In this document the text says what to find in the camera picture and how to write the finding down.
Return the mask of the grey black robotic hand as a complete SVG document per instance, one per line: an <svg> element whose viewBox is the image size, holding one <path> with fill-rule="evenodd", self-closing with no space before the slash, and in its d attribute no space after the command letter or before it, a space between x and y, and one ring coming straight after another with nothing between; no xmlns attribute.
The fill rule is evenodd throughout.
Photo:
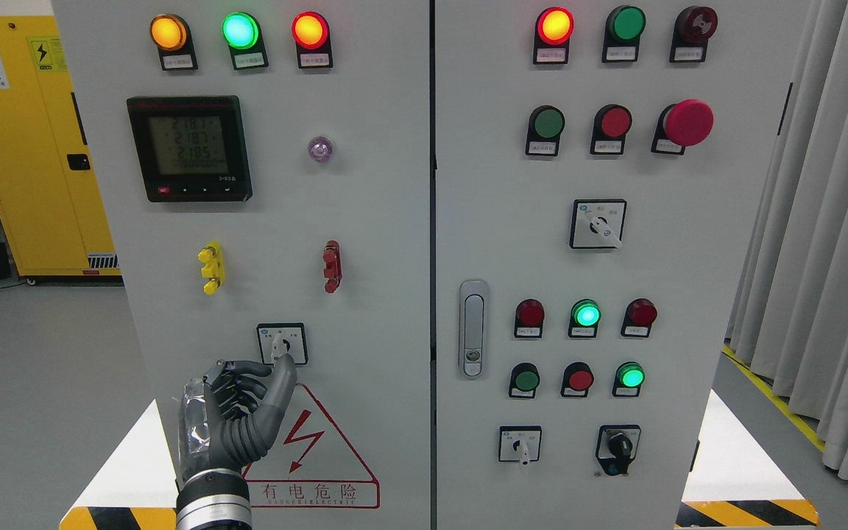
<svg viewBox="0 0 848 530"><path fill-rule="evenodd" d="M272 364L219 359L184 388L178 426L178 478L215 469L240 472L268 455L297 383L289 353Z"/></svg>

